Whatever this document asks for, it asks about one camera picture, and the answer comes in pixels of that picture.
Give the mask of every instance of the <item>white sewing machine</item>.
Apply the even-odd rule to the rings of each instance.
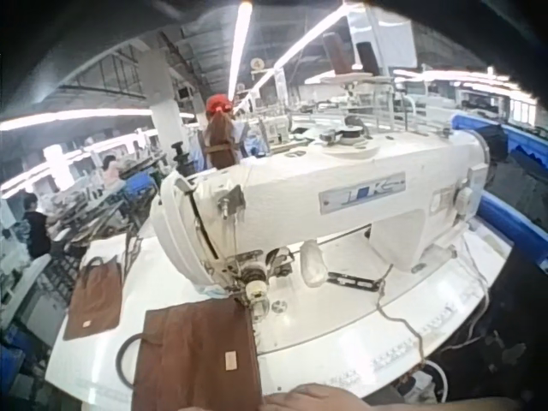
[[[411,271],[440,238],[459,235],[487,175],[479,139],[379,134],[353,145],[317,142],[193,180],[173,172],[152,204],[152,222],[179,272],[195,285],[239,293],[262,319],[270,278],[291,272],[290,245],[311,246],[301,249],[301,275],[316,287],[327,274],[320,237],[371,224],[371,248]]]

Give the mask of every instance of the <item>workstation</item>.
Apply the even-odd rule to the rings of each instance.
[[[191,22],[142,27],[55,91],[104,102],[3,116],[3,139],[49,138],[0,185],[6,404],[252,411],[310,383],[371,406],[532,401],[545,333],[520,301],[545,285],[543,228],[517,206],[485,212],[501,143],[454,119],[485,118],[469,95],[486,80],[501,83],[476,90],[490,122],[536,98],[406,17],[332,6],[209,10],[194,36],[233,40],[222,74],[189,56],[207,48]],[[305,32],[266,52],[289,14]],[[504,212],[535,236],[504,230]]]

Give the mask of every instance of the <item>worker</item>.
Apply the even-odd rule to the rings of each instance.
[[[300,385],[292,391],[265,397],[259,411],[517,411],[508,398],[480,398],[444,404],[389,404],[370,406],[358,396],[340,388],[320,384]],[[205,411],[184,408],[180,411]]]
[[[247,157],[245,141],[249,126],[234,120],[232,103],[224,94],[216,94],[207,99],[205,105],[207,129],[199,138],[200,149],[191,149],[196,171],[215,167],[225,169],[238,164]]]
[[[104,187],[107,189],[114,187],[121,181],[118,162],[112,154],[103,159],[103,181]]]
[[[51,239],[48,235],[47,227],[55,224],[59,219],[56,216],[46,216],[39,211],[38,197],[34,193],[29,193],[23,200],[25,214],[23,222],[27,223],[26,238],[28,254],[32,259],[37,259],[51,250]]]

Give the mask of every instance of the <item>paper tag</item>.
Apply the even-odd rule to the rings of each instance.
[[[224,353],[224,368],[225,371],[234,371],[238,369],[238,360],[236,359],[235,351],[227,351]]]

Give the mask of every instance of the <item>ceiling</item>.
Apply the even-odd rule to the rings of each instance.
[[[250,87],[257,80],[251,74],[249,63],[252,58],[260,57],[267,68],[271,67],[292,44],[337,6],[337,1],[322,2],[314,7],[256,5],[253,8],[238,82],[243,82],[246,88]],[[193,20],[187,15],[178,15],[177,13],[181,13],[180,9],[163,9],[159,17],[154,14],[158,13],[157,9],[150,9],[147,12],[150,18],[146,20],[142,16],[134,17],[134,25],[131,24],[131,16],[126,15],[124,21],[119,21],[120,25],[129,27],[124,34],[118,33],[114,38],[110,36],[108,44],[104,43],[104,50],[96,45],[91,50],[87,48],[90,40],[86,37],[87,43],[81,43],[80,53],[70,55],[73,63],[79,64],[77,69],[72,67],[69,70],[67,63],[66,75],[51,92],[44,91],[42,98],[36,97],[32,92],[28,93],[26,96],[32,101],[8,104],[0,118],[81,108],[147,107],[137,61],[141,53],[150,49],[165,51],[175,90],[192,85],[204,98],[213,93],[226,93],[237,8],[235,2],[210,7],[202,10],[199,17]],[[331,31],[339,33],[351,56],[352,46],[346,20],[341,19]],[[128,33],[140,34],[127,37]],[[472,53],[424,26],[414,25],[414,37],[420,63],[427,63],[432,67],[485,67]],[[85,61],[82,60],[84,55],[87,57]],[[55,83],[54,75],[62,77],[60,72],[64,66],[59,63],[56,69],[49,77],[43,75],[47,79],[51,77],[51,84]],[[286,79],[290,85],[301,85],[307,77],[329,69],[331,65],[322,40],[318,38],[285,66]],[[182,110],[193,111],[192,103],[188,99],[179,101],[179,104]],[[53,143],[85,138],[105,129],[131,131],[147,125],[152,125],[150,119],[143,117],[93,118],[4,132],[0,141],[0,163],[21,157],[31,150],[41,150]]]

